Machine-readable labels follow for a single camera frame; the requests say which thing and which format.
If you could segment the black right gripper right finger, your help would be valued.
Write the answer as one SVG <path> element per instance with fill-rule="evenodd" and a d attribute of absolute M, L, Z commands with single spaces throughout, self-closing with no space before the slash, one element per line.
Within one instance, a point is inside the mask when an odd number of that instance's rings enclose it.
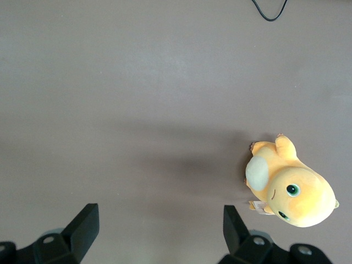
<path fill-rule="evenodd" d="M 220 263 L 331 263 L 319 248 L 296 243 L 290 249 L 279 247 L 265 232 L 248 230 L 233 205 L 223 209 L 223 236 L 229 254 Z"/>

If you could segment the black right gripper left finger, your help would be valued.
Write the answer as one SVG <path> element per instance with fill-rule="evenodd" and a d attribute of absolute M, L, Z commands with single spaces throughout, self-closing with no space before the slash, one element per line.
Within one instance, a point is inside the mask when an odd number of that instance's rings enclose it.
<path fill-rule="evenodd" d="M 1 263 L 80 263 L 99 229 L 98 204 L 88 203 L 65 228 L 47 231 L 22 249 L 2 241 Z"/>

